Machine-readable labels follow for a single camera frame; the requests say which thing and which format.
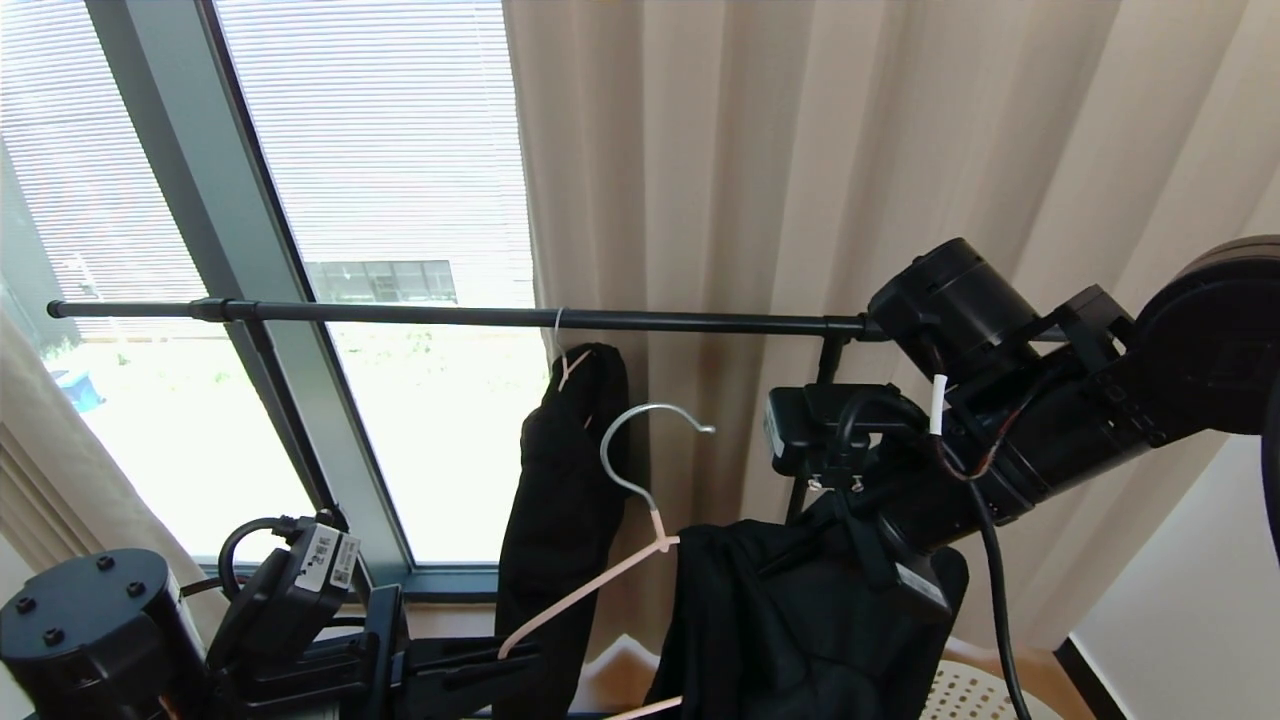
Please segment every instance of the clothes rack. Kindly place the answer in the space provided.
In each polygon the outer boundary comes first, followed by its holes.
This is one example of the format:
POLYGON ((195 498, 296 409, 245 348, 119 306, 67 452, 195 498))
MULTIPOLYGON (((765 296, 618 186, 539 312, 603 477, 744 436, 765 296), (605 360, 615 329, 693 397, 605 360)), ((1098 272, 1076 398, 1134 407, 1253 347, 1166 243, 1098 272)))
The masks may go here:
MULTIPOLYGON (((210 323, 244 323, 255 351, 280 404, 285 424, 311 475, 312 487, 326 488, 320 462, 311 448, 288 388, 280 361, 264 332, 266 320, 310 323, 403 323, 425 325, 481 325, 593 331, 694 332, 719 334, 820 337, 815 383, 831 383, 846 345, 886 342, 888 337, 867 318, 858 315, 754 315, 732 313, 654 313, 636 310, 575 310, 571 307, 428 307, 410 305, 360 305, 324 302, 270 302, 206 297, 192 302, 65 302, 49 304, 52 318, 192 318, 210 323)), ((1042 341, 1061 341, 1046 336, 1042 341)), ((787 502, 787 520, 804 506, 806 480, 794 479, 787 502)))

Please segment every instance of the black garment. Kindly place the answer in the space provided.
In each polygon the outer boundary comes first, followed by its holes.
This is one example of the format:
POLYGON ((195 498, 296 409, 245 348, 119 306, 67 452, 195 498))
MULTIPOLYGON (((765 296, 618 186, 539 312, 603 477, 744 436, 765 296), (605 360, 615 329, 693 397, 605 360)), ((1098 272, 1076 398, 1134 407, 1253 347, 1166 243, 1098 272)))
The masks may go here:
MULTIPOLYGON (((836 496, 797 525, 744 520, 680 533, 675 616, 646 702, 684 696, 654 717, 915 720, 924 710, 952 621, 924 624, 860 580, 841 527, 814 557, 772 575, 758 568, 812 541, 836 496)), ((959 609, 964 556, 932 559, 959 609)))
MULTIPOLYGON (((608 345, 582 345, 566 355, 572 364, 588 351, 563 389, 563 365, 556 360, 543 404, 525 420, 520 487, 498 562, 499 635, 603 573, 622 521, 630 492, 604 474, 600 438, 628 407, 627 372, 608 345)), ((627 466, 626 433, 613 438, 609 460, 614 468, 627 466)), ((595 598, 588 596, 530 635, 547 659, 547 676, 494 703, 497 720, 564 717, 577 692, 595 598)))

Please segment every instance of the blue bin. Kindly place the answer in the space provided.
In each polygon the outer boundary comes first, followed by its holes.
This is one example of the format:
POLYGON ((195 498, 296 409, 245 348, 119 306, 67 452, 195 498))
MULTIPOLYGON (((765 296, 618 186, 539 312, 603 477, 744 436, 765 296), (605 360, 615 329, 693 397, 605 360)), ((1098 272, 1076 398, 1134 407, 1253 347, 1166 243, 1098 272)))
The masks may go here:
POLYGON ((88 413, 102 404, 102 396, 93 387, 93 380, 90 379, 88 370, 54 370, 50 374, 78 413, 88 413))

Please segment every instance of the beige curtain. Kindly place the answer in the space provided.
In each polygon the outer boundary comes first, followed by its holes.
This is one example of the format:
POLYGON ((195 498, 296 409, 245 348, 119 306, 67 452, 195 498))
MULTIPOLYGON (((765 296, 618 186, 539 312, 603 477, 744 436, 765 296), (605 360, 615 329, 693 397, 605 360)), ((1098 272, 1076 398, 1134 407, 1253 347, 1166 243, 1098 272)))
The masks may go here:
MULTIPOLYGON (((165 448, 157 446, 155 451, 163 454, 165 448)), ((174 473, 182 473, 182 468, 175 465, 174 473)), ((3 311, 0 533, 36 573, 79 555, 142 547, 163 555, 180 584, 205 578, 142 502, 63 397, 18 325, 3 311)), ((189 598, 189 605, 201 637, 211 641, 227 601, 207 592, 189 598)))
MULTIPOLYGON (((913 256, 978 247, 1041 311, 1137 314, 1216 243, 1280 232, 1280 4, 614 3, 506 8, 543 306, 854 314, 913 256)), ((566 345, 582 336, 564 333, 566 345)), ((609 333, 652 416, 668 527, 781 520, 764 393, 803 338, 609 333)), ((923 379, 850 346, 841 380, 923 379)), ((1202 434, 1001 530, 1019 643, 1055 647, 1221 446, 1202 434)), ((620 553, 644 542, 631 516, 620 553)), ((991 647, 980 544, 956 633, 991 647)), ((607 588, 595 650, 659 650, 673 560, 607 588)))

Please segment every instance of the white perforated chair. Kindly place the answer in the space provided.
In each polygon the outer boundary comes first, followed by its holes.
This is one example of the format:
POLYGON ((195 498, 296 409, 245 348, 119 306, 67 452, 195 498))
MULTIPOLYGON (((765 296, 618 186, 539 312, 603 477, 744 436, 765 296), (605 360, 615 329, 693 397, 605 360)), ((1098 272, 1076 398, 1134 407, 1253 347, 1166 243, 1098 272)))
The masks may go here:
MULTIPOLYGON (((1023 697, 1033 720, 1062 720, 1027 691, 1023 697)), ((1016 715, 1005 680, 963 662, 943 660, 933 675, 933 688, 920 720, 1016 720, 1016 715)))

